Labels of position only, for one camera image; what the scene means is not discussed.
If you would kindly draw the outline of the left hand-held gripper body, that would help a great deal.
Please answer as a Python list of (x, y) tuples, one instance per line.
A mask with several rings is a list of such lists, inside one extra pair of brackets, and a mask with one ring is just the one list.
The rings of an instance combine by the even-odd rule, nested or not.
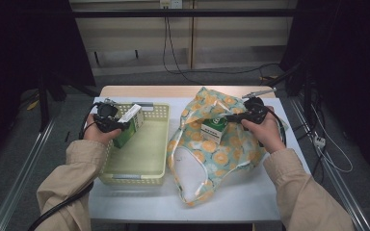
[(113, 103), (96, 102), (94, 106), (97, 111), (93, 115), (93, 120), (101, 132), (108, 133), (121, 128), (121, 124), (116, 118), (118, 108)]

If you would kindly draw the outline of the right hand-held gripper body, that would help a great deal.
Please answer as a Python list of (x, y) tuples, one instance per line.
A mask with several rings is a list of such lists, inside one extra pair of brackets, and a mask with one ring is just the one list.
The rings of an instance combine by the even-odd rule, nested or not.
[(253, 91), (242, 96), (245, 108), (249, 111), (247, 120), (256, 124), (261, 124), (264, 121), (269, 113), (269, 108), (264, 105), (260, 95), (274, 91), (275, 89)]

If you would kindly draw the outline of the tall green and white box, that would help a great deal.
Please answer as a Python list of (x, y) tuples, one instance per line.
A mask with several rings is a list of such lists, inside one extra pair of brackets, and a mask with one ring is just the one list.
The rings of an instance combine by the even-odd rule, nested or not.
[(129, 126), (117, 138), (113, 139), (114, 146), (122, 148), (141, 128), (144, 121), (145, 116), (142, 107), (138, 104), (132, 105), (119, 119), (120, 123), (128, 122)]

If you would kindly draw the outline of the square green and white box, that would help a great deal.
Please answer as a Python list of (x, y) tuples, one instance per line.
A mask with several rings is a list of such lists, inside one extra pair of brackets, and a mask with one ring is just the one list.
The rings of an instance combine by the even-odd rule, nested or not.
[(227, 120), (224, 117), (206, 119), (200, 127), (201, 135), (210, 141), (219, 144), (225, 133)]

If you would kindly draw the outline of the pale green plastic basket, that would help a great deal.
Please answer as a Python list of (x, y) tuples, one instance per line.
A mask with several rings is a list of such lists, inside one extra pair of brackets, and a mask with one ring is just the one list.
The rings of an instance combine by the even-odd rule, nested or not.
[(134, 104), (142, 107), (145, 121), (122, 147), (109, 146), (99, 179), (107, 185), (162, 185), (166, 170), (170, 106), (157, 103), (119, 103), (118, 117)]

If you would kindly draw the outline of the orange slice print cloth bag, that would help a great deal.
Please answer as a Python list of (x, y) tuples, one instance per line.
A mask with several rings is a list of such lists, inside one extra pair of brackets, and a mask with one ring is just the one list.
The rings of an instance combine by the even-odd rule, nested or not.
[[(271, 107), (266, 107), (277, 119), (281, 140), (286, 145), (287, 125)], [(242, 97), (207, 88), (201, 88), (186, 105), (167, 146), (169, 168), (185, 204), (194, 206), (206, 201), (229, 173), (255, 167), (269, 153), (241, 122), (227, 122), (219, 144), (201, 135), (200, 127), (206, 119), (233, 114), (244, 114), (247, 119), (248, 113)]]

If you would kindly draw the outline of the person's left hand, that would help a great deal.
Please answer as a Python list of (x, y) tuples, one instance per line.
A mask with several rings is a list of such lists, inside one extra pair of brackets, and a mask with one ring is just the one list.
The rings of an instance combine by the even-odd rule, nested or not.
[(97, 141), (104, 145), (108, 145), (109, 142), (116, 137), (118, 137), (121, 133), (120, 129), (113, 130), (108, 133), (101, 132), (96, 123), (93, 119), (93, 114), (89, 114), (87, 118), (87, 126), (84, 129), (84, 136), (83, 138), (88, 141)]

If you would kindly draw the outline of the person's right hand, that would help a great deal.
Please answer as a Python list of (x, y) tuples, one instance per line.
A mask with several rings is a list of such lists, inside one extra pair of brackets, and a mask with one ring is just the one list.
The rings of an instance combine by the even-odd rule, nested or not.
[(263, 144), (270, 154), (286, 148), (279, 134), (278, 121), (271, 113), (267, 113), (261, 124), (246, 119), (242, 119), (241, 123)]

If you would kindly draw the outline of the black metal stand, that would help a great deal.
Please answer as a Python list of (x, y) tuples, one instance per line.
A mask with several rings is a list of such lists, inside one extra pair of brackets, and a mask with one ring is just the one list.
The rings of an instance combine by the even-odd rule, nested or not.
[(41, 132), (48, 126), (51, 118), (47, 94), (50, 94), (55, 101), (64, 101), (66, 99), (66, 91), (63, 89), (63, 86), (72, 86), (74, 89), (79, 90), (90, 97), (97, 97), (99, 95), (98, 91), (91, 90), (87, 86), (72, 80), (70, 77), (56, 72), (42, 73), (38, 77), (38, 85)]
[(315, 125), (311, 115), (311, 71), (310, 67), (303, 62), (294, 64), (284, 73), (271, 80), (267, 86), (275, 87), (283, 82), (288, 96), (298, 96), (301, 92), (303, 97), (304, 107), (304, 123), (312, 129)]

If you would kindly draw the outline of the black horizontal bar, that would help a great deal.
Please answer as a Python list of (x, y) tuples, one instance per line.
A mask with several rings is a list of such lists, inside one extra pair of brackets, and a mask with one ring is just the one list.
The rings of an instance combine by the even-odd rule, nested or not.
[(294, 16), (291, 9), (194, 9), (194, 10), (80, 10), (73, 11), (76, 18), (105, 17), (283, 17)]

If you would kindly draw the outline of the dark curtain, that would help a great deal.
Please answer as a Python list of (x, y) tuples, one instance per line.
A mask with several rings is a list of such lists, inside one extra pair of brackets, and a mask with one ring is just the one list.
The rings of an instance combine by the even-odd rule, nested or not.
[(0, 145), (18, 114), (21, 94), (66, 98), (95, 80), (70, 0), (0, 0)]
[(298, 0), (279, 66), (312, 69), (318, 91), (370, 165), (370, 0)]

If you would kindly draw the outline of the metal floor rail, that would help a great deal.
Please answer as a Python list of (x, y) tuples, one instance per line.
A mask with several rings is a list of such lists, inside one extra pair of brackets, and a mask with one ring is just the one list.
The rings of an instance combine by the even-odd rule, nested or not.
[(370, 223), (368, 222), (365, 214), (363, 213), (359, 203), (352, 194), (351, 190), (347, 186), (346, 182), (342, 177), (342, 170), (339, 170), (338, 167), (333, 163), (330, 155), (327, 151), (323, 152), (322, 149), (317, 146), (314, 142), (314, 138), (317, 135), (316, 132), (311, 133), (310, 127), (306, 118), (304, 117), (304, 107), (298, 100), (290, 100), (291, 105), (298, 116), (300, 122), (304, 126), (306, 132), (306, 137), (315, 148), (317, 157), (320, 159), (321, 164), (324, 168), (324, 172), (330, 178), (331, 183), (333, 184), (335, 191), (337, 192), (343, 207), (349, 213), (356, 231), (370, 231)]
[(22, 196), (26, 185), (32, 176), (33, 170), (35, 169), (40, 158), (40, 154), (52, 133), (55, 123), (55, 118), (50, 119), (46, 127), (39, 132), (39, 135), (31, 151), (29, 152), (21, 171), (18, 173), (10, 191), (3, 200), (0, 206), (0, 231), (6, 231), (16, 206), (19, 203), (20, 197)]

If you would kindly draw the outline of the white wall socket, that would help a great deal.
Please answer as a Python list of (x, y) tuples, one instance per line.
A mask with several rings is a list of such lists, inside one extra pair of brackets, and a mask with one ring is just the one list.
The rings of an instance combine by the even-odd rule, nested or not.
[(175, 9), (179, 10), (183, 7), (182, 0), (160, 0), (161, 9)]

